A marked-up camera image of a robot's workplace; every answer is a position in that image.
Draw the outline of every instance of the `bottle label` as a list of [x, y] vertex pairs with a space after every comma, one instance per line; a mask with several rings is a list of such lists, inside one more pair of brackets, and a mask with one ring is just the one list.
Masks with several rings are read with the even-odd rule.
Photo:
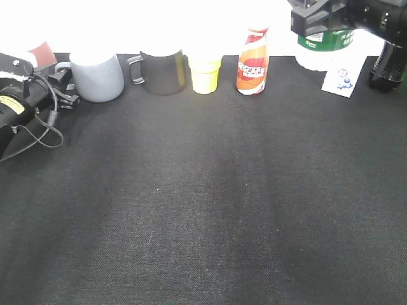
[[267, 29], [249, 30], [244, 50], [239, 57], [237, 67], [237, 90], [244, 95], [259, 94], [265, 88], [268, 50]]
[[338, 30], [313, 34], [308, 37], [298, 36], [298, 44], [313, 51], [327, 52], [346, 48], [354, 40], [354, 31]]

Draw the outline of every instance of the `mug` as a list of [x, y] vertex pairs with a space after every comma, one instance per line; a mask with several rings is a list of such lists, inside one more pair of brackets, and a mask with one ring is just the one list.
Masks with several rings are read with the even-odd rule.
[[[140, 63], [141, 75], [133, 77], [132, 66]], [[184, 55], [180, 50], [167, 56], [153, 56], [144, 52], [127, 60], [134, 85], [143, 85], [146, 91], [156, 95], [171, 95], [186, 86]]]
[[71, 62], [60, 62], [55, 73], [71, 68], [78, 94], [89, 102], [103, 103], [118, 97], [125, 86], [123, 71], [116, 55], [71, 53]]

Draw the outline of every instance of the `black device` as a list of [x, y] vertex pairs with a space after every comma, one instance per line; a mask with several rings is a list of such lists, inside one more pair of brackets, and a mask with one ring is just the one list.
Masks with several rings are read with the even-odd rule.
[[[26, 129], [36, 141], [12, 156], [41, 142], [49, 130], [60, 134], [53, 127], [59, 110], [74, 109], [79, 104], [78, 96], [66, 94], [72, 78], [71, 70], [53, 73], [53, 66], [34, 70], [30, 62], [0, 53], [0, 161], [19, 130]], [[39, 119], [39, 114], [48, 109], [50, 113], [44, 122]], [[25, 127], [34, 118], [46, 128], [40, 138]]]
[[407, 0], [289, 0], [291, 29], [301, 36], [364, 29], [385, 40], [370, 72], [370, 87], [389, 92], [407, 64]]

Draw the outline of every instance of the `white card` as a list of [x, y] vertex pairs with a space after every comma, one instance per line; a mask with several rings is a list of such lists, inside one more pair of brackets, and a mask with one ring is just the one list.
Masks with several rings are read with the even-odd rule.
[[322, 91], [349, 98], [366, 61], [366, 56], [349, 56], [332, 63], [326, 73]]

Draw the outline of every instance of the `white wall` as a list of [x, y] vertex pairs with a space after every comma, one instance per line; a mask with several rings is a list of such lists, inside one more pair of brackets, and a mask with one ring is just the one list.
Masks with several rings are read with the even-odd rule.
[[[173, 45], [188, 53], [207, 44], [203, 41], [210, 41], [221, 53], [236, 55], [248, 26], [265, 24], [270, 27], [271, 55], [295, 52], [296, 35], [290, 31], [291, 7], [286, 0], [146, 1], [10, 1], [13, 4], [2, 4], [1, 22], [11, 26], [2, 30], [0, 51], [6, 45], [28, 49], [47, 40], [55, 52], [103, 44], [115, 53], [138, 53], [147, 47], [161, 50]], [[367, 55], [379, 54], [383, 46], [381, 39], [364, 31], [358, 31], [355, 44]]]

